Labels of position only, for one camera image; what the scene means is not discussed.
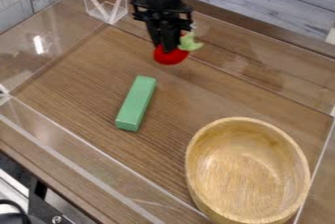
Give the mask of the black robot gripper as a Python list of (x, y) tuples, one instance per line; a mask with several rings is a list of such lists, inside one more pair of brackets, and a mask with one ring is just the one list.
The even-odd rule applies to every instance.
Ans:
[[(177, 18), (181, 14), (192, 19), (192, 7), (182, 0), (131, 0), (134, 6), (134, 18), (146, 22), (146, 29), (154, 45), (160, 44), (158, 28), (153, 21)], [(162, 21), (161, 27), (161, 44), (164, 51), (170, 53), (178, 45), (180, 29), (176, 20)]]

